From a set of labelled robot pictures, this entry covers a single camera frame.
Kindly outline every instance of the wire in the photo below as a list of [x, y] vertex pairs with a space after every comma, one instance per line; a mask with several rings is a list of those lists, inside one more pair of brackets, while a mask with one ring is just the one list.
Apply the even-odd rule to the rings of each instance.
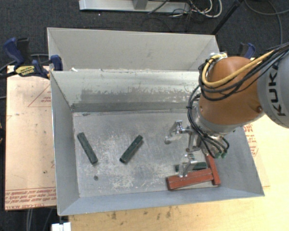
[[267, 1], [271, 6], [272, 8], [274, 9], [275, 13], [263, 13], [263, 12], [260, 12], [258, 10], [255, 10], [254, 8], [252, 8], [248, 3], [247, 3], [247, 0], [244, 0], [246, 6], [252, 10], [253, 12], [255, 13], [258, 13], [258, 14], [262, 14], [262, 15], [276, 15], [277, 16], [277, 19], [278, 19], [278, 24], [279, 24], [279, 32], [280, 32], [280, 44], [283, 43], [283, 29], [282, 29], [282, 24], [281, 24], [281, 20], [280, 20], [280, 14], [284, 14], [284, 13], [287, 13], [289, 12], [289, 9], [287, 10], [284, 10], [284, 11], [280, 11], [278, 12], [277, 9], [275, 8], [275, 6], [273, 5], [273, 3], [271, 1]]
[[[32, 54], [31, 57], [38, 57], [38, 59], [39, 59], [39, 64], [49, 63], [49, 60], [44, 61], [44, 62], [40, 62], [40, 57], [49, 57], [48, 54], [36, 53], [36, 54]], [[7, 66], [13, 66], [13, 65], [15, 65], [16, 63], [17, 63], [17, 61], [11, 61], [11, 62], [7, 63], [6, 65], [2, 66], [2, 67], [0, 68], [0, 75], [2, 75], [1, 72], [2, 72], [4, 69], [6, 69]], [[1, 100], [1, 99], [5, 99], [5, 98], [6, 98], [6, 96], [1, 96], [1, 97], [0, 97], [0, 100]]]
[[161, 5], [159, 5], [158, 7], [156, 7], [154, 10], [150, 11], [148, 14], [151, 14], [151, 13], [154, 13], [156, 12], [157, 10], [159, 10], [161, 7], [163, 7], [166, 2], [168, 2], [169, 0], [165, 0]]
[[225, 142], [226, 146], [223, 145], [222, 143], [220, 143], [219, 141], [217, 141], [216, 139], [210, 137], [208, 134], [206, 134], [204, 131], [201, 130], [201, 128], [195, 123], [195, 120], [193, 118], [192, 115], [192, 110], [193, 110], [193, 102], [195, 100], [197, 100], [197, 98], [199, 97], [199, 95], [196, 95], [195, 98], [193, 98], [193, 96], [195, 95], [195, 92], [199, 89], [200, 86], [197, 86], [192, 94], [189, 97], [188, 100], [188, 105], [187, 105], [187, 117], [188, 120], [191, 124], [191, 128], [198, 134], [198, 136], [200, 137], [201, 141], [203, 142], [203, 144], [205, 145], [205, 148], [207, 149], [208, 153], [215, 158], [215, 153], [213, 153], [210, 148], [208, 147], [208, 144], [211, 144], [212, 146], [214, 146], [220, 154], [222, 153], [227, 153], [227, 150], [229, 148], [229, 142], [223, 138], [223, 141]]
[[189, 1], [190, 5], [200, 14], [204, 14], [205, 15], [206, 13], [210, 12], [212, 10], [212, 8], [213, 8], [212, 0], [209, 0], [210, 1], [210, 8], [202, 10], [202, 11], [191, 0], [188, 0], [188, 1]]
[[[219, 100], [223, 100], [223, 99], [233, 95], [234, 93], [241, 92], [242, 90], [244, 90], [248, 86], [250, 86], [253, 82], [255, 82], [259, 77], [257, 77], [255, 80], [253, 80], [252, 83], [250, 83], [244, 89], [239, 90], [239, 88], [243, 85], [243, 83], [245, 81], [250, 79], [252, 76], [254, 76], [256, 73], [258, 73], [261, 70], [267, 71], [269, 68], [274, 66], [276, 63], [278, 63], [284, 57], [284, 55], [289, 51], [289, 42], [284, 43], [282, 45], [272, 47], [272, 48], [268, 49], [267, 51], [271, 52], [270, 55], [267, 55], [266, 58], [262, 58], [262, 61], [256, 65], [254, 65], [254, 67], [246, 75], [244, 75], [244, 77], [241, 80], [239, 80], [236, 83], [234, 83], [230, 86], [227, 86], [227, 87], [223, 87], [223, 86], [225, 84], [229, 83], [230, 80], [227, 81], [226, 83], [223, 83], [223, 84], [217, 86], [218, 87], [217, 89], [215, 87], [212, 88], [212, 86], [207, 86], [202, 79], [205, 64], [201, 65], [199, 67], [199, 85], [201, 88], [201, 94], [204, 96], [204, 98], [208, 99], [209, 101], [219, 101]], [[260, 57], [258, 57], [258, 59], [261, 58], [262, 56], [266, 55], [267, 51], [265, 51], [265, 53], [263, 53]], [[224, 94], [223, 92], [227, 91], [227, 90], [231, 90], [231, 91], [227, 94]], [[207, 96], [206, 92], [207, 93], [219, 93], [221, 96], [217, 97], [217, 98], [211, 98], [211, 97]]]
[[207, 62], [207, 64], [204, 66], [203, 72], [202, 72], [202, 82], [210, 87], [210, 88], [216, 88], [219, 87], [221, 85], [224, 85], [225, 83], [229, 82], [230, 80], [234, 79], [236, 76], [238, 76], [240, 73], [242, 73], [243, 71], [249, 69], [252, 66], [255, 66], [256, 64], [259, 64], [260, 62], [262, 62], [263, 59], [267, 58], [269, 55], [271, 55], [273, 53], [273, 51], [269, 51], [268, 53], [258, 57], [257, 59], [251, 61], [250, 63], [248, 63], [247, 65], [243, 66], [242, 68], [240, 68], [239, 70], [233, 72], [232, 74], [228, 75], [227, 77], [215, 81], [215, 82], [209, 82], [207, 80], [207, 71], [210, 67], [210, 64], [213, 63], [215, 61], [215, 59], [213, 57], [211, 57], [209, 59], [209, 61]]
[[268, 3], [272, 6], [272, 8], [275, 11], [275, 14], [277, 16], [278, 19], [278, 24], [279, 24], [279, 35], [280, 35], [280, 44], [283, 43], [283, 28], [282, 28], [282, 24], [281, 24], [281, 20], [280, 20], [280, 14], [277, 12], [276, 8], [274, 7], [273, 3], [271, 3], [270, 1], [268, 1]]
[[33, 209], [29, 209], [27, 211], [27, 218], [26, 218], [26, 231], [30, 231], [31, 229], [32, 214], [33, 214]]
[[201, 13], [205, 17], [208, 17], [208, 18], [216, 18], [216, 17], [220, 16], [222, 14], [222, 11], [223, 11], [222, 1], [221, 0], [217, 0], [217, 1], [218, 1], [218, 4], [219, 4], [219, 12], [217, 14], [215, 14], [215, 15], [209, 15], [206, 12], [199, 11], [198, 8], [196, 8], [195, 10], [192, 10], [192, 11], [197, 12], [197, 13]]
[[244, 0], [244, 2], [245, 2], [245, 4], [246, 4], [246, 6], [247, 6], [250, 10], [254, 11], [255, 13], [262, 14], [262, 15], [277, 15], [277, 14], [283, 14], [283, 13], [289, 12], [289, 9], [287, 9], [287, 10], [280, 11], [280, 12], [277, 12], [277, 11], [276, 11], [275, 13], [263, 13], [263, 12], [260, 12], [260, 11], [258, 11], [258, 10], [253, 9], [253, 8], [247, 3], [246, 0]]
[[48, 213], [48, 216], [47, 216], [47, 218], [45, 220], [45, 224], [44, 224], [44, 227], [43, 227], [42, 231], [45, 231], [45, 229], [47, 227], [47, 224], [48, 224], [48, 220], [49, 220], [50, 215], [52, 214], [53, 210], [54, 210], [53, 208], [50, 209], [50, 212]]

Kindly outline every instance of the black cable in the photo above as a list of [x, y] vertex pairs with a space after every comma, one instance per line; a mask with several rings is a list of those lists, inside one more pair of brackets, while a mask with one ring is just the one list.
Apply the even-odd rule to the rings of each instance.
[[49, 218], [50, 218], [53, 210], [54, 210], [54, 208], [51, 208], [51, 209], [50, 209], [50, 212], [48, 213], [48, 216], [47, 216], [47, 218], [46, 218], [46, 220], [45, 220], [45, 224], [44, 224], [44, 227], [43, 227], [42, 231], [45, 231], [45, 230], [46, 230], [46, 227], [47, 227], [47, 224], [48, 224], [48, 220], [49, 220]]
[[287, 9], [287, 10], [280, 11], [280, 12], [277, 12], [277, 11], [276, 11], [275, 13], [263, 13], [263, 12], [260, 12], [260, 11], [258, 11], [258, 10], [253, 9], [253, 8], [247, 3], [246, 0], [244, 0], [244, 2], [245, 2], [245, 4], [246, 4], [246, 6], [247, 6], [250, 10], [254, 11], [255, 13], [262, 14], [262, 15], [277, 15], [277, 14], [283, 14], [283, 13], [289, 12], [289, 9]]
[[[204, 68], [204, 64], [201, 65], [199, 67], [199, 85], [201, 87], [201, 92], [204, 95], [204, 97], [207, 98], [210, 101], [219, 101], [219, 100], [223, 100], [223, 99], [229, 97], [230, 95], [232, 95], [234, 93], [238, 93], [239, 92], [238, 91], [239, 87], [241, 87], [241, 85], [246, 80], [248, 80], [249, 78], [254, 76], [256, 73], [258, 73], [264, 67], [266, 67], [269, 63], [271, 63], [271, 65], [268, 66], [268, 68], [270, 68], [276, 61], [278, 61], [278, 59], [281, 58], [289, 50], [289, 42], [285, 43], [285, 44], [282, 44], [282, 45], [279, 45], [279, 46], [276, 46], [276, 47], [273, 47], [271, 49], [273, 49], [274, 52], [270, 56], [268, 56], [265, 60], [263, 60], [262, 63], [256, 65], [253, 69], [251, 69], [240, 81], [238, 81], [238, 82], [236, 82], [236, 83], [234, 83], [234, 84], [232, 84], [232, 85], [230, 85], [230, 86], [228, 86], [226, 88], [220, 88], [220, 87], [222, 87], [223, 85], [226, 85], [227, 83], [229, 83], [229, 81], [227, 83], [225, 83], [225, 84], [222, 84], [222, 85], [216, 87], [218, 89], [206, 87], [203, 84], [203, 81], [202, 81], [202, 70]], [[231, 90], [231, 89], [232, 89], [232, 91], [229, 92], [228, 94], [224, 94], [223, 93], [224, 91]], [[207, 95], [204, 92], [219, 93], [219, 94], [222, 95], [222, 97], [209, 98], [209, 97], [207, 97]]]
[[[40, 62], [40, 57], [49, 57], [49, 55], [48, 54], [44, 54], [44, 53], [36, 53], [36, 54], [31, 54], [31, 57], [38, 57], [38, 59], [39, 59], [39, 64], [41, 65], [41, 64], [44, 64], [44, 63], [46, 63], [46, 62], [48, 62], [49, 60], [47, 60], [47, 61], [44, 61], [44, 62]], [[9, 63], [7, 63], [6, 65], [4, 65], [4, 66], [2, 66], [1, 68], [0, 68], [0, 73], [4, 70], [4, 69], [6, 69], [6, 67], [7, 66], [12, 66], [12, 65], [15, 65], [17, 62], [16, 61], [11, 61], [11, 62], [9, 62]], [[0, 97], [0, 100], [1, 99], [5, 99], [6, 98], [6, 96], [1, 96]]]
[[148, 14], [151, 14], [151, 13], [154, 13], [156, 12], [157, 10], [159, 10], [161, 7], [163, 7], [166, 2], [168, 2], [169, 0], [165, 0], [161, 5], [159, 5], [157, 8], [155, 8], [154, 10], [150, 11]]
[[188, 120], [191, 124], [191, 128], [198, 134], [198, 136], [200, 137], [201, 141], [204, 143], [207, 151], [210, 153], [210, 155], [212, 157], [214, 157], [213, 153], [210, 151], [208, 145], [206, 144], [207, 142], [210, 143], [211, 145], [213, 145], [214, 147], [217, 148], [217, 150], [222, 153], [222, 152], [227, 152], [228, 148], [229, 148], [229, 143], [225, 141], [226, 146], [224, 146], [222, 143], [220, 143], [219, 141], [213, 139], [212, 137], [210, 137], [209, 135], [207, 135], [206, 133], [204, 133], [199, 127], [198, 125], [195, 123], [195, 120], [193, 118], [192, 115], [192, 110], [193, 110], [193, 102], [195, 100], [195, 98], [193, 98], [195, 92], [199, 89], [200, 86], [197, 86], [193, 92], [191, 93], [189, 100], [188, 100], [188, 106], [187, 106], [187, 117]]

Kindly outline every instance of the gray metal tray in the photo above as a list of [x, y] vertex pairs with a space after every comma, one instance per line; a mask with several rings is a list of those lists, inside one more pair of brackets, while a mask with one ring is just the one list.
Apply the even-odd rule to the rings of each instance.
[[[50, 31], [50, 55], [59, 53], [65, 63], [65, 71], [53, 71], [51, 74], [59, 215], [263, 196], [242, 128], [227, 135], [230, 142], [228, 155], [224, 159], [216, 160], [222, 182], [219, 187], [206, 182], [181, 190], [167, 190], [165, 178], [175, 174], [174, 166], [181, 161], [188, 138], [183, 136], [167, 145], [164, 137], [175, 120], [182, 120], [183, 125], [187, 125], [186, 104], [198, 80], [196, 65], [198, 61], [206, 58], [213, 48], [216, 50], [214, 38], [202, 45], [200, 51], [200, 42], [203, 43], [208, 37], [186, 37], [186, 40], [198, 39], [195, 44], [199, 45], [198, 48], [195, 46], [195, 49], [199, 51], [198, 55], [195, 53], [194, 56], [188, 52], [186, 58], [177, 55], [178, 59], [169, 52], [168, 56], [173, 57], [174, 61], [181, 61], [181, 66], [178, 66], [177, 62], [173, 65], [169, 62], [169, 66], [162, 65], [165, 59], [163, 55], [154, 55], [153, 59], [145, 55], [144, 58], [139, 58], [138, 62], [141, 66], [149, 65], [149, 70], [131, 70], [136, 64], [133, 61], [137, 61], [133, 56], [132, 64], [122, 70], [120, 66], [124, 66], [123, 63], [128, 65], [128, 52], [122, 52], [121, 62], [116, 62], [114, 59], [102, 61], [102, 58], [93, 61], [92, 55], [96, 52], [92, 51], [88, 56], [92, 60], [91, 67], [88, 66], [90, 61], [87, 58], [82, 60], [76, 55], [79, 66], [85, 66], [83, 68], [74, 65], [75, 59], [66, 55], [66, 52], [72, 52], [73, 49], [77, 52], [77, 47], [88, 42], [88, 39], [99, 39], [100, 47], [103, 48], [105, 41], [102, 39], [108, 38], [109, 34], [112, 34], [112, 42], [116, 45], [124, 35], [129, 35], [127, 32], [75, 29]], [[148, 40], [147, 37], [153, 40], [161, 36], [146, 33], [133, 35], [138, 39], [142, 38], [141, 41]], [[73, 39], [68, 45], [67, 38]], [[172, 40], [177, 40], [175, 45], [179, 47], [185, 45], [186, 40], [180, 39], [182, 38], [178, 35], [167, 35], [165, 42], [160, 40], [160, 53], [167, 51], [165, 44]], [[126, 42], [130, 47], [137, 43], [134, 37]], [[153, 51], [154, 47], [158, 46], [140, 45], [134, 48], [143, 48], [143, 52]], [[152, 61], [157, 63], [155, 69]], [[72, 67], [77, 69], [77, 72], [68, 71]], [[82, 149], [77, 139], [80, 132], [85, 133], [98, 157], [97, 164], [92, 165]], [[143, 137], [143, 144], [132, 159], [123, 164], [119, 159], [137, 135]], [[198, 161], [205, 161], [202, 153], [196, 156]]]

